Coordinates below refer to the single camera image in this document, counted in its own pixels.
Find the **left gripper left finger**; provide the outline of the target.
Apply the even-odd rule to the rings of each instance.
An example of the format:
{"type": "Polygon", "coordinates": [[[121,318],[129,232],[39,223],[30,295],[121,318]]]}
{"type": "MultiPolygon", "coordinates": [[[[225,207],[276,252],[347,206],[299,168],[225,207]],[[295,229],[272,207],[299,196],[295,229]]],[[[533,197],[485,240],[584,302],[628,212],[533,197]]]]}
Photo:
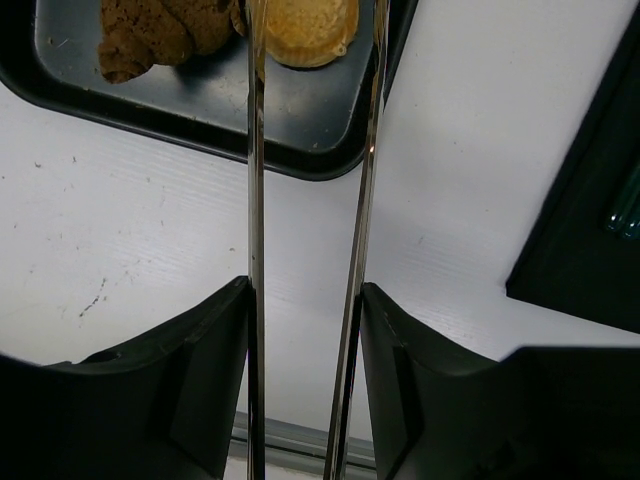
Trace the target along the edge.
{"type": "Polygon", "coordinates": [[[219,479],[247,351],[248,280],[78,363],[1,359],[5,479],[219,479]]]}

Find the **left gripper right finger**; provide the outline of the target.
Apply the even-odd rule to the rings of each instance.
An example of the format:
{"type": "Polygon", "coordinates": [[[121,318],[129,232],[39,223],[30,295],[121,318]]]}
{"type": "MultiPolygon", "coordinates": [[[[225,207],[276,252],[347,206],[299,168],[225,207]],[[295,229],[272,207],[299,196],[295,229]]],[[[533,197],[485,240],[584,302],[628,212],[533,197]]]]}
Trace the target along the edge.
{"type": "Polygon", "coordinates": [[[381,479],[635,479],[639,352],[525,346],[494,361],[363,290],[381,479]]]}

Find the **small tan round bun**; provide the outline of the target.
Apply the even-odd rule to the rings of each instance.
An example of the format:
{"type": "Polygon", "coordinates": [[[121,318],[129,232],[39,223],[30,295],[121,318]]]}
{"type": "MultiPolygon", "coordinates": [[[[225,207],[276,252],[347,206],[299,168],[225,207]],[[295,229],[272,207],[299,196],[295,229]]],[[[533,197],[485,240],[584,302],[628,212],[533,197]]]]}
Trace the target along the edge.
{"type": "Polygon", "coordinates": [[[352,0],[269,1],[260,55],[290,68],[323,67],[347,53],[359,13],[359,3],[352,0]]]}

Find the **metal tongs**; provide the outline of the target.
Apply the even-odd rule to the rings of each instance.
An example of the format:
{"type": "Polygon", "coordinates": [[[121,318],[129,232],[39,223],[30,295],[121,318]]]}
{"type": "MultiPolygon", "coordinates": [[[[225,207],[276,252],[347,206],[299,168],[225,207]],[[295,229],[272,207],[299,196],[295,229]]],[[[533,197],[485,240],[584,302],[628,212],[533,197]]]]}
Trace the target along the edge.
{"type": "MultiPolygon", "coordinates": [[[[378,1],[373,17],[373,55],[365,152],[359,186],[349,277],[341,327],[330,428],[323,476],[346,476],[351,401],[354,387],[362,290],[366,270],[371,208],[377,166],[377,136],[384,111],[388,23],[391,4],[378,1]]],[[[266,54],[264,1],[247,4],[248,53],[248,453],[247,476],[265,476],[265,292],[264,292],[264,94],[266,54]]]]}

